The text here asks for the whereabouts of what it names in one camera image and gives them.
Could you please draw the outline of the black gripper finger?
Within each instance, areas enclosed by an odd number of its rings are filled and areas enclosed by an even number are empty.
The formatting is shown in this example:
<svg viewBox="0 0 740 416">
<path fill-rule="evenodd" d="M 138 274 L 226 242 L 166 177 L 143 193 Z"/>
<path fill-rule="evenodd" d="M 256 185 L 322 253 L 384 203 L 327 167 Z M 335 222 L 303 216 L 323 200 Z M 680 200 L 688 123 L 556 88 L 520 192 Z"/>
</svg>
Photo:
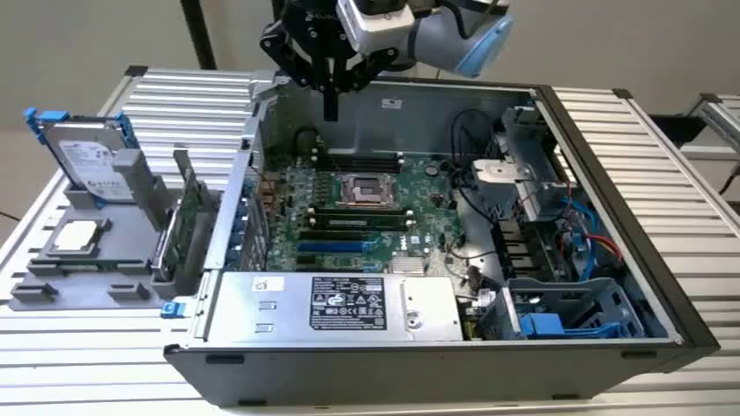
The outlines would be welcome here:
<svg viewBox="0 0 740 416">
<path fill-rule="evenodd" d="M 334 64 L 334 121 L 339 120 L 339 95 L 362 91 L 398 58 L 398 48 L 380 49 L 363 58 L 351 68 L 347 62 L 355 53 L 346 48 L 335 55 Z"/>
<path fill-rule="evenodd" d="M 334 79 L 328 59 L 314 62 L 282 24 L 266 27 L 260 47 L 300 87 L 323 94 L 324 121 L 334 121 Z"/>
</svg>

